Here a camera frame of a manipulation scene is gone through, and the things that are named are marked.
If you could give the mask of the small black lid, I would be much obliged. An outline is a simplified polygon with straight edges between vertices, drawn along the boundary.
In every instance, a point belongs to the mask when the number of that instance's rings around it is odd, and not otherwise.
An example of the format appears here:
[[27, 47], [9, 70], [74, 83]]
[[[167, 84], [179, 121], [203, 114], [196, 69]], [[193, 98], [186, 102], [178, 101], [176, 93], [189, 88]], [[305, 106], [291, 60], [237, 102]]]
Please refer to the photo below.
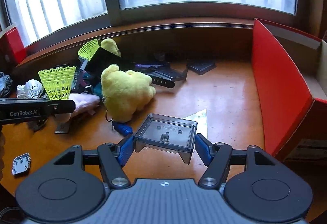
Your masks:
[[213, 61], [190, 61], [187, 62], [187, 69], [203, 75], [212, 69], [216, 68], [216, 64]]

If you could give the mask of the pile of clothes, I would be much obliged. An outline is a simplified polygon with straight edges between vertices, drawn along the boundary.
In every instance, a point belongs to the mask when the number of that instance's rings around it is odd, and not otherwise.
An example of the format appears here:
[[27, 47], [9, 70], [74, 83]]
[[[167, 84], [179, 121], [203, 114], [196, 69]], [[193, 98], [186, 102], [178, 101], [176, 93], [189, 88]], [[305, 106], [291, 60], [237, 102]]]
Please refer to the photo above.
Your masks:
[[0, 73], [0, 97], [5, 98], [11, 95], [13, 90], [13, 80], [9, 75]]

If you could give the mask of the left red cardboard box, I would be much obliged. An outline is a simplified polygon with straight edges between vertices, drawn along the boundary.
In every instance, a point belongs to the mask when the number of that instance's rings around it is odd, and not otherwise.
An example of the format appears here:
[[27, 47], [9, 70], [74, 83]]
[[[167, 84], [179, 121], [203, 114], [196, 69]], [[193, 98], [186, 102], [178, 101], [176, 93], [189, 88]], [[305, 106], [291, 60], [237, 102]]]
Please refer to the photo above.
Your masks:
[[8, 64], [17, 66], [27, 57], [18, 29], [12, 24], [1, 31], [1, 51]]

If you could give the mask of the red cardboard box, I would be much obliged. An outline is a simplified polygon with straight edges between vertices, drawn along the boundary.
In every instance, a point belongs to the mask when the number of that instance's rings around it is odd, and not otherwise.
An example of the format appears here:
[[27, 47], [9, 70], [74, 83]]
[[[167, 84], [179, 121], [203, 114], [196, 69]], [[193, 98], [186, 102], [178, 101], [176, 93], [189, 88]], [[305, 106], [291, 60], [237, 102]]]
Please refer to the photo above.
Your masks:
[[1, 51], [8, 64], [17, 66], [27, 57], [18, 29], [12, 24], [1, 31]]
[[326, 163], [326, 39], [256, 19], [252, 69], [265, 150], [283, 162]]

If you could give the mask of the pink plush toy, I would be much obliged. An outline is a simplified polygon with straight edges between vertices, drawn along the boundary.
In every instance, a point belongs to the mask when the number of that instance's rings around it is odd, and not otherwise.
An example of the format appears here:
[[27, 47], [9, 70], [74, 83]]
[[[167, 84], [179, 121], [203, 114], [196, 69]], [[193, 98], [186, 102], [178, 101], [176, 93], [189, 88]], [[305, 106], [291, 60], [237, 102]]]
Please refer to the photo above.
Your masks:
[[72, 113], [55, 115], [54, 118], [58, 124], [66, 123], [71, 118], [91, 111], [100, 104], [100, 97], [93, 94], [71, 93], [69, 99], [75, 103], [75, 110]]

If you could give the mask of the black open box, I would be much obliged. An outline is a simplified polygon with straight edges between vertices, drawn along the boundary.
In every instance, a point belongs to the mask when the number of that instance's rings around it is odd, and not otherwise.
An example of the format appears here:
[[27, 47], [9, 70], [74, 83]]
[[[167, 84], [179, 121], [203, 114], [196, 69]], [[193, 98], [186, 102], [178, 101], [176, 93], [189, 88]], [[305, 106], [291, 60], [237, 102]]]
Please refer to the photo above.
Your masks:
[[100, 78], [103, 70], [112, 64], [118, 65], [123, 71], [128, 70], [128, 66], [130, 65], [130, 63], [123, 58], [99, 47], [91, 60], [88, 61], [85, 70], [87, 73]]

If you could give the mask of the transparent dark plastic tray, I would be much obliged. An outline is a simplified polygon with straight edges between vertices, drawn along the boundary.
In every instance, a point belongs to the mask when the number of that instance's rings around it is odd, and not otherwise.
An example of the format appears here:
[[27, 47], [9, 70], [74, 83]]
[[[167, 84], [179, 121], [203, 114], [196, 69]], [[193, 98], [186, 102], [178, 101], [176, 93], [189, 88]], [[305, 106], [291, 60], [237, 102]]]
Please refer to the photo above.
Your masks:
[[185, 164], [191, 162], [197, 122], [150, 113], [134, 135], [135, 152], [144, 147], [178, 153]]

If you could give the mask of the right red cardboard box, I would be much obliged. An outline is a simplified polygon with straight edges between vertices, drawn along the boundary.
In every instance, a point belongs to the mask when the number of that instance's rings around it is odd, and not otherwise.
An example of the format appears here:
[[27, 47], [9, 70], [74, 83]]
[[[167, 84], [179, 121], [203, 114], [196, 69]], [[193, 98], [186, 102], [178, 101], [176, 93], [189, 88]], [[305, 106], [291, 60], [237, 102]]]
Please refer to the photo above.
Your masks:
[[256, 19], [252, 69], [265, 150], [283, 162], [326, 163], [326, 39]]

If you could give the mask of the small yellow plush toy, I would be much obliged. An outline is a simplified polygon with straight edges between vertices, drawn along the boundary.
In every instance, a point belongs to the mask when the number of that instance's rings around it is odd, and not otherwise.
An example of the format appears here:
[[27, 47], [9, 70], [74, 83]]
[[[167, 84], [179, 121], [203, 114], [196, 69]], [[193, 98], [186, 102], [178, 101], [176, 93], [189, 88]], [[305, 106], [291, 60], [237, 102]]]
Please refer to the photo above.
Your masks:
[[116, 42], [112, 38], [103, 39], [100, 45], [103, 49], [117, 55], [121, 56], [120, 50], [118, 49]]

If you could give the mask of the yellow plastic shuttlecock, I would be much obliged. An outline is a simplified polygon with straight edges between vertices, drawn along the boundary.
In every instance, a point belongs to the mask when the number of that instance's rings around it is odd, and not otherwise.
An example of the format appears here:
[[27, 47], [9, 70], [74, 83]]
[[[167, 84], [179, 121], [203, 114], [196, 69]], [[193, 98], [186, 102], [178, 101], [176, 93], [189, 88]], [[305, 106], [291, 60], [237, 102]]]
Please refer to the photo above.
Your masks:
[[38, 72], [50, 100], [68, 100], [76, 67], [58, 67]]
[[92, 40], [88, 41], [86, 44], [84, 44], [78, 50], [78, 56], [90, 61], [98, 48], [99, 48], [98, 40], [92, 39]]

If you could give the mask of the large yellow plush toy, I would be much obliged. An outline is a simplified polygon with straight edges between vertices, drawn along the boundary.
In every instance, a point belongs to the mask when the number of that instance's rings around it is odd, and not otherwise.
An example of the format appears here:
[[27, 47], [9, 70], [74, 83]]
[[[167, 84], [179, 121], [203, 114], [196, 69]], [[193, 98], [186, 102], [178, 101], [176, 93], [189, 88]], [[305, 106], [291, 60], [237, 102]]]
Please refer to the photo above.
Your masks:
[[149, 75], [133, 70], [124, 72], [117, 64], [103, 70], [101, 91], [108, 114], [119, 123], [130, 121], [156, 94]]

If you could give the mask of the blue keychain flashlight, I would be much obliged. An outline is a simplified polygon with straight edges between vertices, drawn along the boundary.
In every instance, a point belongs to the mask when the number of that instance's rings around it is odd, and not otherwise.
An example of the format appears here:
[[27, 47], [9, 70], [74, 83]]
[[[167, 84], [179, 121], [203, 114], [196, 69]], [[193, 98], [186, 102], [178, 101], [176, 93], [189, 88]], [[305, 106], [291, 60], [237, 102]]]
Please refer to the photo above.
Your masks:
[[116, 130], [120, 135], [122, 136], [128, 136], [130, 134], [133, 134], [132, 127], [128, 126], [124, 123], [119, 123], [116, 121], [112, 121], [112, 127], [114, 130]]

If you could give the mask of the white feather shuttlecock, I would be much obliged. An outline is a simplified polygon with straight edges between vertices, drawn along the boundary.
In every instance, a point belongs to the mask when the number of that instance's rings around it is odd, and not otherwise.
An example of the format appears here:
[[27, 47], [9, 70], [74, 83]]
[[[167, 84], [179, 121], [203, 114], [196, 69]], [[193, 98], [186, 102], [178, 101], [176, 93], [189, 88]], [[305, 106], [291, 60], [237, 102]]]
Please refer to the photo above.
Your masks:
[[43, 85], [36, 79], [31, 79], [24, 85], [17, 86], [18, 99], [38, 99], [43, 94]]

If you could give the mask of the clear triangle ruler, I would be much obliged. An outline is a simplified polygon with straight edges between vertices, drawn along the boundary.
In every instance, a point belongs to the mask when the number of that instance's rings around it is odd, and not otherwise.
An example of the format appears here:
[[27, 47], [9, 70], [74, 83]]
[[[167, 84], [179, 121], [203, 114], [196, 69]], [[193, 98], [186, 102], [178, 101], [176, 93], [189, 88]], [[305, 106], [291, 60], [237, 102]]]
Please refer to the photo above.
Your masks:
[[207, 109], [200, 110], [192, 115], [184, 117], [184, 119], [197, 122], [197, 133], [202, 134], [206, 139], [208, 138]]

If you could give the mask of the grey plastic plate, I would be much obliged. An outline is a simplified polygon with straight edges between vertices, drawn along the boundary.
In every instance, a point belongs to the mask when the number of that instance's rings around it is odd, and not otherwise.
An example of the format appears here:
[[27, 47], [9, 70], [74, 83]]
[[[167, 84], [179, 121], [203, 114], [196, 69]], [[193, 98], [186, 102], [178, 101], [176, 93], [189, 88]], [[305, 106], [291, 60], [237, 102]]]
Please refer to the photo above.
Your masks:
[[30, 169], [31, 158], [29, 153], [24, 153], [13, 159], [12, 175], [16, 176]]

